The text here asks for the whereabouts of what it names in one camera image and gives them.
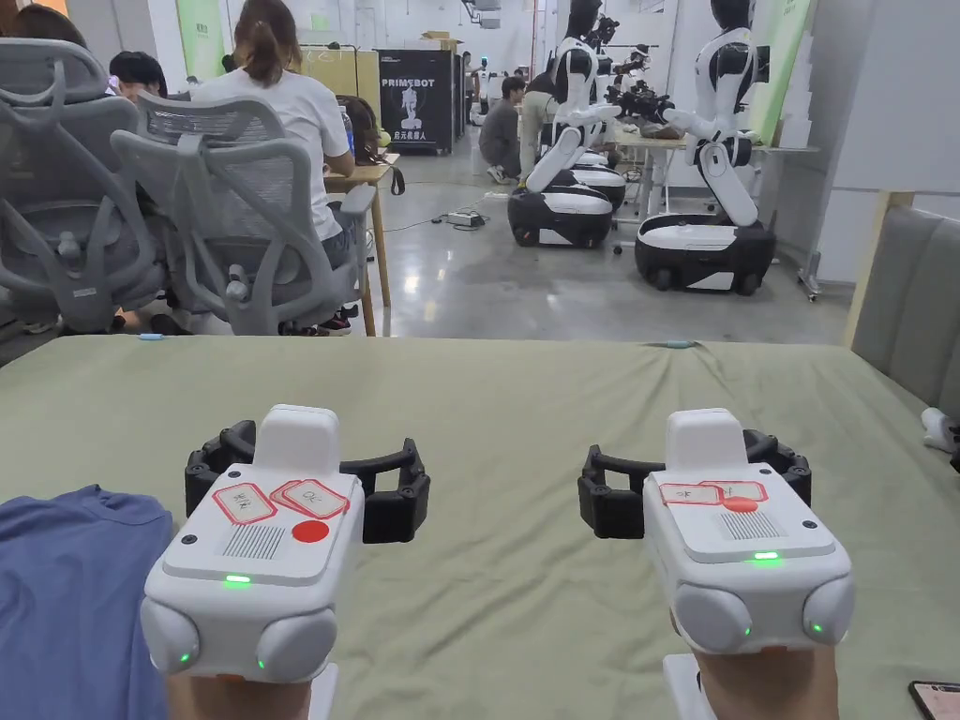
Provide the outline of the person's right hand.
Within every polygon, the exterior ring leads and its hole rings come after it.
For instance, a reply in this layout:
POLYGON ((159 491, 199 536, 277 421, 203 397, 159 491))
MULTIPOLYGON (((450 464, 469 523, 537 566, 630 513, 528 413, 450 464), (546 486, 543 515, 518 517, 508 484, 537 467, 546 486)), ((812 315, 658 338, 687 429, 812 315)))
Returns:
POLYGON ((838 719, 834 647, 756 654, 695 653, 718 719, 838 719))

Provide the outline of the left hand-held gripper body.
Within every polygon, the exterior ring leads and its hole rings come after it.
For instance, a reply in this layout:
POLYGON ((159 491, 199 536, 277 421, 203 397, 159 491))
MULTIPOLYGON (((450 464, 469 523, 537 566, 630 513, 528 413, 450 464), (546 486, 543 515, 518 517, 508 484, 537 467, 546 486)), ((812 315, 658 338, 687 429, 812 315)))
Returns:
POLYGON ((141 624, 155 668, 308 683, 309 717, 328 718, 364 519, 359 478, 339 470, 337 416, 273 407, 253 457, 218 476, 147 576, 141 624))

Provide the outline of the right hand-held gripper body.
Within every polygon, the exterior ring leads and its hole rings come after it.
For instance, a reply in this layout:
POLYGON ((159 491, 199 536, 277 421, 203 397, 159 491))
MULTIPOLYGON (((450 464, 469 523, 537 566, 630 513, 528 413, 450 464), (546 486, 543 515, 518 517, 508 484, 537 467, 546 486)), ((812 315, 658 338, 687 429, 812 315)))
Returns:
POLYGON ((725 409, 673 413, 666 469, 644 482, 645 543, 688 654, 664 659, 682 719, 711 719, 695 653, 808 651, 843 641, 855 588, 839 539, 725 409))

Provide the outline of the person's left hand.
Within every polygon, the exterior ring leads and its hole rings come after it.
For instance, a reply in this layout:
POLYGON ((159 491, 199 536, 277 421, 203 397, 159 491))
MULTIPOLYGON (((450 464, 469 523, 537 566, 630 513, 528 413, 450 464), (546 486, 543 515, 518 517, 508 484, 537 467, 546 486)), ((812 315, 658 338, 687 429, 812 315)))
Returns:
POLYGON ((307 719, 308 683, 274 684, 175 675, 166 679, 171 719, 307 719))

